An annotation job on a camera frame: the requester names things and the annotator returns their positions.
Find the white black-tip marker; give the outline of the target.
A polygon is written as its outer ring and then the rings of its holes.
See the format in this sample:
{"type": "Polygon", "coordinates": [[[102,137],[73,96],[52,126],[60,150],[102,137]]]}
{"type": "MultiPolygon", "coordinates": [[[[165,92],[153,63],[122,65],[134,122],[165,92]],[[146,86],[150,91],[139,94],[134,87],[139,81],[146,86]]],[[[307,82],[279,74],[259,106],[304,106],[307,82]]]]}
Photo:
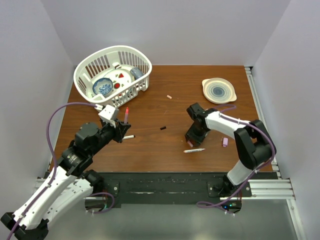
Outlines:
{"type": "Polygon", "coordinates": [[[123,137],[123,140],[133,139],[135,137],[136,137],[135,135],[128,135],[128,136],[123,137]]]}

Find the pink highlighter pen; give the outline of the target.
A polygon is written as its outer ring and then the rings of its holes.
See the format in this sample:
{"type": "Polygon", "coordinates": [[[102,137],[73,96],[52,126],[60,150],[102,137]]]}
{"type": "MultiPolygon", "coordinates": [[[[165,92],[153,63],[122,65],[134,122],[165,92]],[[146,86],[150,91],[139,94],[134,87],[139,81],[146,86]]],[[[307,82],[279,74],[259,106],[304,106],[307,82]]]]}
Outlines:
{"type": "Polygon", "coordinates": [[[129,107],[126,108],[125,110],[125,115],[124,115],[124,123],[128,123],[128,118],[129,118],[129,107]]]}

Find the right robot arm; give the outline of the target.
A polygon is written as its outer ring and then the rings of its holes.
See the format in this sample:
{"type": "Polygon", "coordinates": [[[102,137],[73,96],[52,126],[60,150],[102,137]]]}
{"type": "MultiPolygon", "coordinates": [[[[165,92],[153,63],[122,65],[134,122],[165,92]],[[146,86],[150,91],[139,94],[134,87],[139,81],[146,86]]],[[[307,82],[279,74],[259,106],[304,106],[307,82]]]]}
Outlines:
{"type": "Polygon", "coordinates": [[[217,131],[235,140],[238,161],[223,177],[215,190],[222,196],[235,196],[261,167],[275,157],[276,147],[261,120],[245,121],[224,114],[225,109],[205,110],[198,103],[186,109],[193,120],[185,134],[191,147],[200,146],[210,131],[217,131]]]}

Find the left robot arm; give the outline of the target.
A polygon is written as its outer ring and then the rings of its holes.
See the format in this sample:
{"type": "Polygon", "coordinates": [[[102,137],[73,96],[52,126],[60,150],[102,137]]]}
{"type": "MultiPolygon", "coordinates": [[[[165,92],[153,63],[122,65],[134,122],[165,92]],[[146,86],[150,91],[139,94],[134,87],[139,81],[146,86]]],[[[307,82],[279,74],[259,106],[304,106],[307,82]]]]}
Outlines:
{"type": "Polygon", "coordinates": [[[104,179],[94,170],[86,170],[93,156],[110,141],[122,142],[131,127],[118,119],[115,125],[85,123],[62,153],[32,197],[15,212],[6,212],[1,222],[18,240],[43,240],[53,224],[81,199],[99,196],[104,179]]]}

